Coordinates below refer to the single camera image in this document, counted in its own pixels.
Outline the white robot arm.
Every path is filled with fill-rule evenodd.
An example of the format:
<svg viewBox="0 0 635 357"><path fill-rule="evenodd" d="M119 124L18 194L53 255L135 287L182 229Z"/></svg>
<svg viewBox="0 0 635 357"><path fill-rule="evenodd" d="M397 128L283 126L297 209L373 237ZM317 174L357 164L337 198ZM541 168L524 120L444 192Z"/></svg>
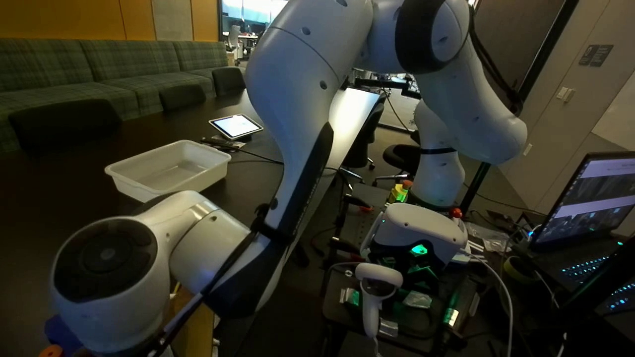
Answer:
<svg viewBox="0 0 635 357"><path fill-rule="evenodd" d="M470 35L466 0L289 0L260 37L246 90L274 138L281 182L252 223L186 188L133 215L73 231L49 271L61 321L95 354L160 357L192 311L166 315L172 281L224 319L268 303L299 241L297 221L333 152L335 92L355 67L408 73L420 88L422 213L452 204L462 156L504 162L526 122L490 87Z"/></svg>

